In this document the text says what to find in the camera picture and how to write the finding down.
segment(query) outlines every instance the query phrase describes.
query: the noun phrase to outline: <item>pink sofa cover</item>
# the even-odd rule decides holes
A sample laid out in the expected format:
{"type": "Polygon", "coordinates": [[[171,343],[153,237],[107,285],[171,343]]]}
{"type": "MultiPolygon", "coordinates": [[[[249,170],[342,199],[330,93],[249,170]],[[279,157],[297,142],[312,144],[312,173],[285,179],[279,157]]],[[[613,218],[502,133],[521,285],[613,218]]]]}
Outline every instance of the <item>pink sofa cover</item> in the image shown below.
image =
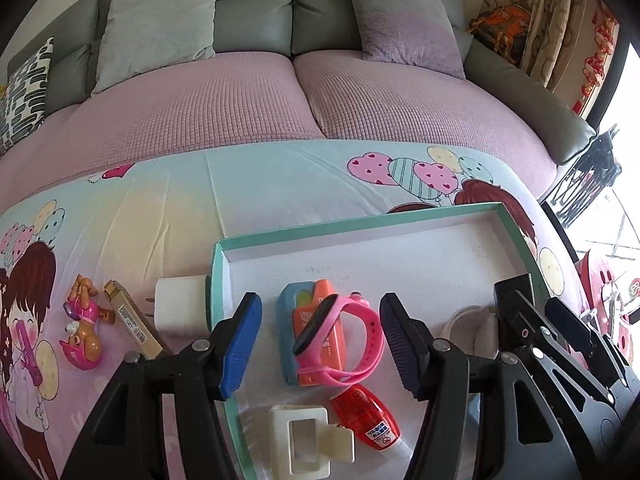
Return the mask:
{"type": "Polygon", "coordinates": [[[0,213],[83,174],[171,153],[324,139],[289,59],[233,52],[149,72],[47,118],[0,163],[0,213]]]}
{"type": "Polygon", "coordinates": [[[514,112],[469,81],[360,52],[325,50],[294,60],[298,81],[329,139],[408,140],[475,148],[506,163],[534,196],[556,165],[514,112]]]}

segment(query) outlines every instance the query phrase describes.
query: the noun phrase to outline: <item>cartoon bed sheet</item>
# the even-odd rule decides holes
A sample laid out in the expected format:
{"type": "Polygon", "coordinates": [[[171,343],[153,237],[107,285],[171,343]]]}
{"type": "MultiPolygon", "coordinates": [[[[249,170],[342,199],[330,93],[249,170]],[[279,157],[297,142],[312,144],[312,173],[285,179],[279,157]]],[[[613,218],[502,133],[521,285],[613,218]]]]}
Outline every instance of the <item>cartoon bed sheet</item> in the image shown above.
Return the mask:
{"type": "MultiPolygon", "coordinates": [[[[32,196],[0,217],[2,423],[43,478],[58,478],[97,397],[134,348],[116,323],[99,329],[96,368],[66,360],[63,303],[78,274],[98,288],[119,280],[150,314],[145,298],[156,281],[207,273],[222,237],[477,202],[504,203],[551,293],[581,312],[586,299],[572,261],[536,200],[510,168],[468,148],[247,144],[127,164],[32,196]]],[[[428,247],[424,254],[437,257],[428,247]]],[[[184,344],[175,341],[175,349],[184,344]]],[[[179,478],[177,430],[165,429],[172,478],[179,478]]]]}

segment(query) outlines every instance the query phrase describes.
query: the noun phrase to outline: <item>pink watch strap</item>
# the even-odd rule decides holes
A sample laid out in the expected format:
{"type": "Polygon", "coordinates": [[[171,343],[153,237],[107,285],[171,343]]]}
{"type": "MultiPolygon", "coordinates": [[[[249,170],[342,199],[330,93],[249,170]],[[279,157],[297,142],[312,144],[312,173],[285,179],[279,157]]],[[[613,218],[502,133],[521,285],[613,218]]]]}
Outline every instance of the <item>pink watch strap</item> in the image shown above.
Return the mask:
{"type": "Polygon", "coordinates": [[[322,322],[313,341],[296,357],[299,374],[315,373],[316,380],[327,386],[348,386],[357,384],[369,377],[378,366],[384,350],[384,335],[380,325],[380,316],[368,306],[359,295],[338,296],[331,311],[322,322]],[[329,368],[320,362],[322,343],[327,338],[341,311],[362,320],[367,332],[364,353],[358,365],[350,372],[329,368]]]}

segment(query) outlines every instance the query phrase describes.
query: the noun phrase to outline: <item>red decoration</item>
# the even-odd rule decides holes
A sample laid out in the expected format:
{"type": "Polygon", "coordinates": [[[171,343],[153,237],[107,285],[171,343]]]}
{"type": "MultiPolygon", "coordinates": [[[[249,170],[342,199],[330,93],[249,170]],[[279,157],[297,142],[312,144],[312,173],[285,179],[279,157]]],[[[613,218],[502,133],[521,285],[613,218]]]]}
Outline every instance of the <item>red decoration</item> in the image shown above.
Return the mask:
{"type": "Polygon", "coordinates": [[[632,298],[640,296],[640,278],[634,278],[631,285],[629,285],[629,295],[632,298]]]}
{"type": "Polygon", "coordinates": [[[574,112],[578,115],[584,110],[596,87],[602,85],[605,76],[605,62],[607,57],[611,56],[616,49],[614,30],[618,22],[602,0],[597,1],[598,6],[591,23],[595,25],[595,37],[593,39],[598,46],[598,50],[584,60],[582,73],[587,81],[580,88],[582,97],[575,102],[573,107],[574,112]]]}

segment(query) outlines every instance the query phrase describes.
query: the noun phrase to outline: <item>toy figure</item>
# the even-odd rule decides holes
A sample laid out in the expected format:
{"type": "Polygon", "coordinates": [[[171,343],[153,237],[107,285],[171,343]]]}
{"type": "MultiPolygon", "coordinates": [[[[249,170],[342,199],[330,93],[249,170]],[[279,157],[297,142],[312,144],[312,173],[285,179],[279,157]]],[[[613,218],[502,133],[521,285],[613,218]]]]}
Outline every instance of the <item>toy figure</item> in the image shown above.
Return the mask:
{"type": "Polygon", "coordinates": [[[60,345],[68,361],[81,370],[91,370],[100,363],[102,344],[95,332],[98,319],[110,324],[115,322],[113,310],[102,309],[92,300],[97,294],[92,281],[78,274],[64,304],[66,314],[73,321],[65,328],[71,333],[68,341],[60,341],[60,345]]]}

